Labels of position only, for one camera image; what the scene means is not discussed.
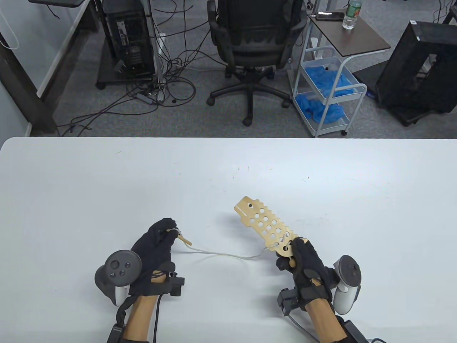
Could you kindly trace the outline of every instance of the wooden board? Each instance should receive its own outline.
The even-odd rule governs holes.
[[[292,257],[290,242],[298,235],[286,226],[262,202],[244,197],[235,206],[235,211],[241,217],[241,222],[254,229],[265,241],[265,246],[281,256]]]

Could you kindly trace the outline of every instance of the chair base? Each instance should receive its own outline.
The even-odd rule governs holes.
[[[255,91],[276,95],[283,100],[282,107],[289,108],[290,103],[292,102],[292,99],[289,94],[279,91],[273,87],[259,84],[261,79],[273,73],[272,67],[269,67],[262,72],[256,71],[255,68],[246,68],[244,71],[244,73],[238,73],[231,72],[230,70],[226,69],[225,77],[227,77],[229,74],[234,75],[238,80],[240,80],[240,83],[211,92],[209,98],[206,100],[206,104],[209,106],[214,106],[214,103],[216,102],[215,99],[218,96],[236,91],[245,91],[248,96],[248,114],[246,118],[243,119],[244,126],[251,126],[252,124],[252,119],[254,117],[253,107]]]

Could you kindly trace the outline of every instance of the smartphone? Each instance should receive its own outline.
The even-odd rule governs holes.
[[[343,19],[343,12],[318,12],[316,14],[316,20],[343,21]]]

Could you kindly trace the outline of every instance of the chair armrest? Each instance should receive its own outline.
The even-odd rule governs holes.
[[[284,46],[284,50],[282,52],[281,60],[278,65],[279,68],[284,68],[286,65],[287,60],[292,55],[292,49],[297,41],[298,36],[302,33],[303,29],[305,28],[306,24],[308,23],[308,16],[307,15],[300,15],[300,22],[297,23],[295,26],[290,28],[289,36],[287,37],[286,44]]]
[[[300,16],[300,22],[297,25],[291,27],[290,32],[292,33],[292,32],[298,31],[300,33],[305,28],[307,23],[308,23],[308,16],[302,14]]]
[[[230,41],[229,32],[226,28],[220,26],[216,21],[216,1],[209,0],[207,2],[208,23],[211,32],[213,44],[223,50],[227,64],[231,70],[236,69],[235,60],[232,50],[232,42]]]
[[[206,6],[208,11],[208,23],[211,32],[211,40],[213,41],[214,45],[217,45],[215,31],[219,25],[216,23],[216,1],[209,0],[206,3]]]

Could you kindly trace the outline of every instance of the desktop computer tower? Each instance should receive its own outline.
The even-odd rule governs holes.
[[[103,11],[116,63],[132,78],[155,74],[153,50],[141,0],[104,0]]]
[[[457,105],[457,27],[411,21],[377,80],[376,93],[404,124],[429,111],[451,112]]]

